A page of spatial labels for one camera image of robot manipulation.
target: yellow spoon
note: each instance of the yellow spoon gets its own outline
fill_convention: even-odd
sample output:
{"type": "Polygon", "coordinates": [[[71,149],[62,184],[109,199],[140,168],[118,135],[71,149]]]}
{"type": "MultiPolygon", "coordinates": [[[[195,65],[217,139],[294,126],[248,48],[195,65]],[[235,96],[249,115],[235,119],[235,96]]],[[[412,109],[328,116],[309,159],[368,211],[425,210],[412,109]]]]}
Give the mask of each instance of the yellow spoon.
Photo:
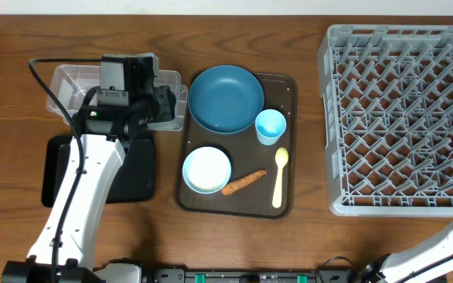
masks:
{"type": "Polygon", "coordinates": [[[275,179],[274,197],[272,198],[272,206],[280,208],[282,202],[282,168],[288,163],[288,151],[285,148],[280,148],[275,153],[275,163],[277,164],[277,178],[275,179]]]}

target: brown food item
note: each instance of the brown food item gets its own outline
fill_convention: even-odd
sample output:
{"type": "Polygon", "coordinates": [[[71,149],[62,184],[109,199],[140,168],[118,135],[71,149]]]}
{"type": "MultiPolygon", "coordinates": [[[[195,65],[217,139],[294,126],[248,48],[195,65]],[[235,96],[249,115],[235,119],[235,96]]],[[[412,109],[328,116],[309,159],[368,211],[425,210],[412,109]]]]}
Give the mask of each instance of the brown food item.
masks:
{"type": "Polygon", "coordinates": [[[259,178],[262,178],[266,173],[267,170],[258,170],[238,180],[229,182],[228,184],[226,184],[226,186],[224,186],[221,189],[221,193],[224,194],[225,196],[235,193],[239,189],[249,186],[249,184],[251,184],[252,182],[258,180],[259,178]]]}

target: blue plate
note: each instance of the blue plate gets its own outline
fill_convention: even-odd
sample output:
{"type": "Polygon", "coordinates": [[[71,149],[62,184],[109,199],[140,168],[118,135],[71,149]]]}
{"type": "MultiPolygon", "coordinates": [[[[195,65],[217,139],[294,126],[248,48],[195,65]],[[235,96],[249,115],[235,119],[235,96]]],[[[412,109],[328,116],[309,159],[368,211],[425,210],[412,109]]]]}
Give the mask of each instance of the blue plate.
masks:
{"type": "Polygon", "coordinates": [[[251,72],[225,65],[207,69],[193,81],[188,107],[204,128],[232,134],[255,122],[263,102],[263,89],[251,72]]]}

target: spoon handle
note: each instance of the spoon handle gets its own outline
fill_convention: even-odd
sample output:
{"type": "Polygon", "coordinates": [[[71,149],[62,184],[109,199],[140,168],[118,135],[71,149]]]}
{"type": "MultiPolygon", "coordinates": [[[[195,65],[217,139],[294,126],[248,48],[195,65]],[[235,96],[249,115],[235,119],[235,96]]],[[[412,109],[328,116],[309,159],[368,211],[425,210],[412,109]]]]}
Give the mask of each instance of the spoon handle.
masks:
{"type": "Polygon", "coordinates": [[[277,169],[277,178],[275,179],[274,196],[272,197],[272,206],[280,208],[282,202],[282,168],[277,169]]]}

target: brown tray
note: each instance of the brown tray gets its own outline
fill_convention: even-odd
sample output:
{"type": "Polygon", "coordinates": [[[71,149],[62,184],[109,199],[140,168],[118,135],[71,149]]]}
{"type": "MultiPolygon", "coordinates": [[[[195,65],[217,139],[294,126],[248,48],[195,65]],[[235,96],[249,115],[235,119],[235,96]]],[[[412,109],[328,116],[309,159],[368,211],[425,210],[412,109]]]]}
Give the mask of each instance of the brown tray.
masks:
{"type": "Polygon", "coordinates": [[[265,93],[263,108],[276,109],[286,117],[285,133],[274,145],[266,146],[260,144],[256,138],[254,124],[240,133],[217,134],[204,129],[188,112],[175,187],[175,200],[181,208],[187,211],[267,219],[281,218],[291,210],[295,167],[296,84],[287,75],[255,73],[255,76],[260,80],[265,93]],[[224,196],[221,192],[196,193],[182,179],[182,164],[188,154],[202,146],[214,146],[226,153],[232,164],[231,181],[259,169],[267,169],[267,174],[230,196],[224,196]],[[280,208],[274,208],[272,196],[277,175],[275,152],[280,147],[288,150],[289,162],[282,173],[282,205],[280,208]]]}

